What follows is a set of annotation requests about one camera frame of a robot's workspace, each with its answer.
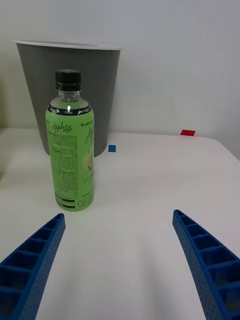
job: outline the bottle label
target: bottle label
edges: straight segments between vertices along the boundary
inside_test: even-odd
[[[94,113],[90,106],[65,112],[52,106],[46,111],[53,184],[57,203],[78,211],[94,196]]]

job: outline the trash can rim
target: trash can rim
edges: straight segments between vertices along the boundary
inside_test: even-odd
[[[14,40],[17,44],[41,46],[41,47],[57,47],[57,48],[71,48],[71,49],[86,49],[86,50],[112,50],[120,51],[122,48],[113,44],[101,43],[72,43],[60,41],[37,41],[37,40]]]

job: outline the bottle neck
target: bottle neck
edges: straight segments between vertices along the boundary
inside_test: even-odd
[[[80,91],[58,91],[58,97],[65,102],[72,102],[79,100]]]

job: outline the white wall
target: white wall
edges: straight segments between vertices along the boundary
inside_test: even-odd
[[[113,131],[196,130],[240,158],[239,17],[240,0],[2,0],[0,124],[37,126],[12,39],[115,43]]]

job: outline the small blue block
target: small blue block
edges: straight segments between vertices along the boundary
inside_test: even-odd
[[[116,146],[114,144],[109,144],[108,152],[116,152]]]

